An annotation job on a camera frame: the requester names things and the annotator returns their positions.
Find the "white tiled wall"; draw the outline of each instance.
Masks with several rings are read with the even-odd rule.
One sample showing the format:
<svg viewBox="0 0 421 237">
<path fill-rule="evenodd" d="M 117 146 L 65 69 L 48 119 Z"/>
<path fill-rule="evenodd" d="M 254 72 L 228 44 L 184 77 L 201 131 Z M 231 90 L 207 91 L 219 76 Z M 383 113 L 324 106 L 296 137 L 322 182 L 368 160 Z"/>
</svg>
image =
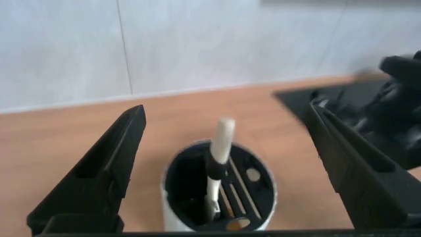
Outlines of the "white tiled wall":
<svg viewBox="0 0 421 237">
<path fill-rule="evenodd" d="M 421 49 L 412 0 L 0 1 L 0 111 L 352 74 Z"/>
<path fill-rule="evenodd" d="M 0 110 L 130 94 L 115 0 L 0 1 Z"/>
</svg>

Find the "wooden table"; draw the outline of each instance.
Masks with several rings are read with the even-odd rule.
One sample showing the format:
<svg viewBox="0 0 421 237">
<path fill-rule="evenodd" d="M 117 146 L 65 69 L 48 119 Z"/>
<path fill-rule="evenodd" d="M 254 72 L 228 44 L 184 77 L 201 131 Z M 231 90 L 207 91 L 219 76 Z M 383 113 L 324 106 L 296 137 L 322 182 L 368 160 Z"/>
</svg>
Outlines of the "wooden table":
<svg viewBox="0 0 421 237">
<path fill-rule="evenodd" d="M 0 231 L 29 236 L 26 215 L 76 164 L 112 122 L 143 104 L 147 128 L 120 215 L 124 231 L 162 230 L 159 184 L 184 146 L 213 135 L 219 117 L 237 120 L 235 140 L 271 168 L 278 205 L 269 229 L 352 228 L 307 131 L 274 97 L 276 90 L 350 81 L 294 83 L 136 99 L 0 116 Z M 413 171 L 421 177 L 421 171 Z"/>
</svg>

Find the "black plastic part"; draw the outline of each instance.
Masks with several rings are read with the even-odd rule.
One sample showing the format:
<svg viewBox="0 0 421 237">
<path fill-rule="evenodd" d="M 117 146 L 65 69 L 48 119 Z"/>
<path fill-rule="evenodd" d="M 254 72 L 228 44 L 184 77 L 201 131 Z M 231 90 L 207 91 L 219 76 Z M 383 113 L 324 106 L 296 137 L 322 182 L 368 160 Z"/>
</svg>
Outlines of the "black plastic part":
<svg viewBox="0 0 421 237">
<path fill-rule="evenodd" d="M 49 234 L 43 237 L 417 237 L 421 230 L 265 230 L 241 232 L 127 232 L 121 234 Z"/>
<path fill-rule="evenodd" d="M 123 227 L 117 214 L 58 214 L 51 217 L 43 233 L 116 233 Z"/>
<path fill-rule="evenodd" d="M 305 124 L 357 229 L 421 227 L 421 183 L 327 109 Z"/>
<path fill-rule="evenodd" d="M 203 141 L 182 150 L 172 161 L 165 178 L 165 190 L 167 200 L 173 212 L 178 218 L 196 231 L 222 231 L 226 230 L 228 223 L 234 219 L 247 218 L 250 224 L 242 230 L 255 230 L 268 218 L 274 204 L 274 183 L 266 168 L 252 154 L 242 147 L 233 144 L 230 157 L 234 162 L 241 179 L 244 181 L 261 218 L 258 218 L 247 198 L 232 166 L 228 163 L 227 173 L 221 179 L 222 187 L 230 202 L 234 218 L 228 212 L 228 207 L 220 193 L 219 206 L 220 218 L 212 223 L 207 223 L 205 217 L 205 196 L 207 186 L 207 174 L 205 172 L 205 157 L 209 152 L 210 141 Z M 260 179 L 251 182 L 246 170 L 254 168 L 260 173 Z M 245 213 L 241 212 L 236 201 L 235 194 L 230 184 L 233 185 L 237 196 L 244 206 Z"/>
<path fill-rule="evenodd" d="M 210 151 L 205 154 L 206 174 L 213 180 L 221 180 L 225 176 L 228 163 L 218 163 Z"/>
<path fill-rule="evenodd" d="M 421 91 L 421 61 L 390 56 L 383 59 L 380 63 L 380 69 L 404 86 Z"/>
<path fill-rule="evenodd" d="M 32 235 L 59 232 L 61 228 L 79 233 L 91 232 L 91 228 L 96 232 L 121 231 L 117 213 L 145 126 L 142 105 L 125 111 L 28 215 Z M 82 220 L 92 226 L 81 225 Z"/>
</svg>

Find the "white cylindrical container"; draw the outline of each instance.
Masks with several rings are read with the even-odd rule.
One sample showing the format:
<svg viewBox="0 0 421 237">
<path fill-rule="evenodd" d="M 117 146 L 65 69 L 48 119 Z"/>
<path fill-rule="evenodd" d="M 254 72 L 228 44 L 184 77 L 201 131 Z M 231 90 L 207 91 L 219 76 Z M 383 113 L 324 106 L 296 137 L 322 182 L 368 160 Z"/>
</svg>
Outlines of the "white cylindrical container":
<svg viewBox="0 0 421 237">
<path fill-rule="evenodd" d="M 165 170 L 161 183 L 165 231 L 264 230 L 276 206 L 275 181 L 256 155 L 235 142 L 221 180 L 221 214 L 211 223 L 204 221 L 209 147 L 210 140 L 185 147 Z"/>
</svg>

